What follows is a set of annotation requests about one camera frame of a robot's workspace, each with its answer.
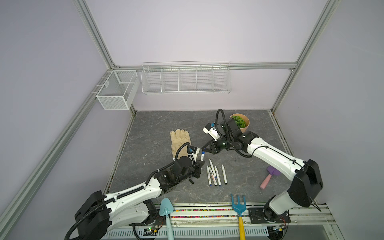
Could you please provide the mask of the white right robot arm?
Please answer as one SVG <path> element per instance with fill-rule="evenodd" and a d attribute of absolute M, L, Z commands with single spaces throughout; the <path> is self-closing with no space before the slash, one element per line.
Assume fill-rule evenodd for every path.
<path fill-rule="evenodd" d="M 255 156 L 291 181 L 285 192 L 273 196 L 264 205 L 261 213 L 263 220 L 274 223 L 292 208 L 314 205 L 315 198 L 324 187 L 317 162 L 295 158 L 251 131 L 242 132 L 234 120 L 219 125 L 209 123 L 203 131 L 212 137 L 203 147 L 205 152 L 218 154 L 222 150 L 234 150 L 245 158 Z"/>

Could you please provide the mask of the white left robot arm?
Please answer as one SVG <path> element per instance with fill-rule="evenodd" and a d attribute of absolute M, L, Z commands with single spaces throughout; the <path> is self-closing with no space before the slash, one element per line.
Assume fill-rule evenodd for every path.
<path fill-rule="evenodd" d="M 108 231 L 124 225 L 148 225 L 158 214 L 152 202 L 174 189 L 184 180 L 199 178 L 203 161 L 180 157 L 178 160 L 153 171 L 144 183 L 111 194 L 92 193 L 75 213 L 75 223 L 65 239 L 74 231 L 77 240 L 100 240 Z"/>

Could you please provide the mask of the terracotta pot with green plant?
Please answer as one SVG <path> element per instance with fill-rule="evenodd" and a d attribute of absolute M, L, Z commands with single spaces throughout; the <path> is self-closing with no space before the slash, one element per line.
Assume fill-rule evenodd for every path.
<path fill-rule="evenodd" d="M 250 120 L 247 116 L 243 114 L 233 114 L 230 116 L 230 118 L 235 121 L 242 133 L 245 133 L 247 131 L 250 124 Z"/>

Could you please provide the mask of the cream work glove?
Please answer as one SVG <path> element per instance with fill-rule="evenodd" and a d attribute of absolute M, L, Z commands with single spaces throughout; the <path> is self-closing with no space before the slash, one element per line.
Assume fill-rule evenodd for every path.
<path fill-rule="evenodd" d="M 170 131 L 170 137 L 171 137 L 171 148 L 172 148 L 172 155 L 173 159 L 176 160 L 176 153 L 177 150 L 184 144 L 189 143 L 191 144 L 191 138 L 188 131 L 177 129 L 175 131 Z"/>

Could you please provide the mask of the teal garden trowel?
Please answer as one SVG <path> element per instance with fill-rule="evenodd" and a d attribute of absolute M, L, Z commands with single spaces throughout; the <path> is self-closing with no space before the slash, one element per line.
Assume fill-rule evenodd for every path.
<path fill-rule="evenodd" d="M 160 214 L 160 216 L 166 218 L 168 240 L 174 240 L 174 234 L 173 234 L 171 217 L 170 217 L 170 214 L 173 211 L 174 211 L 174 207 L 173 207 L 170 199 L 168 199 L 168 198 L 162 199 L 159 214 Z"/>

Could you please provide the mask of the purple pink small shovel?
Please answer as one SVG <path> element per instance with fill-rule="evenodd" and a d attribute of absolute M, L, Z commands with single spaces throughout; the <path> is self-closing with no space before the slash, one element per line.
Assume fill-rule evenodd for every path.
<path fill-rule="evenodd" d="M 267 175 L 267 177 L 263 180 L 263 182 L 260 185 L 260 189 L 262 189 L 262 190 L 264 190 L 267 187 L 268 183 L 270 182 L 270 180 L 273 176 L 280 176 L 281 175 L 281 172 L 272 166 L 269 166 L 267 168 L 267 171 L 269 174 Z"/>

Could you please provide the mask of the small white mesh basket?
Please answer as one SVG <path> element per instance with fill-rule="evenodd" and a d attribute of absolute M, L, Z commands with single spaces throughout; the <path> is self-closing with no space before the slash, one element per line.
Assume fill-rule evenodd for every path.
<path fill-rule="evenodd" d="M 135 70 L 112 70 L 101 89 L 97 99 L 104 110 L 129 110 L 140 86 Z"/>

